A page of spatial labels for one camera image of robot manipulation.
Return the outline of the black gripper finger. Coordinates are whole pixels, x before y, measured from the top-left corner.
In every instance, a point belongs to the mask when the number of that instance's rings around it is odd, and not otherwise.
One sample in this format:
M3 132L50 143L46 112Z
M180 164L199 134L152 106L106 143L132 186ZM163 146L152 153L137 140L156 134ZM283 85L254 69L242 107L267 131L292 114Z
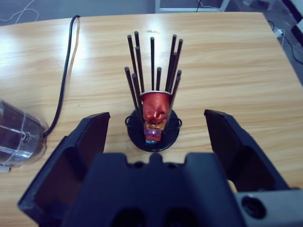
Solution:
M212 150L238 192L290 188L258 143L232 115L206 109L204 116Z
M65 136L18 202L34 222L61 222L73 204L95 156L104 151L108 112L83 118Z

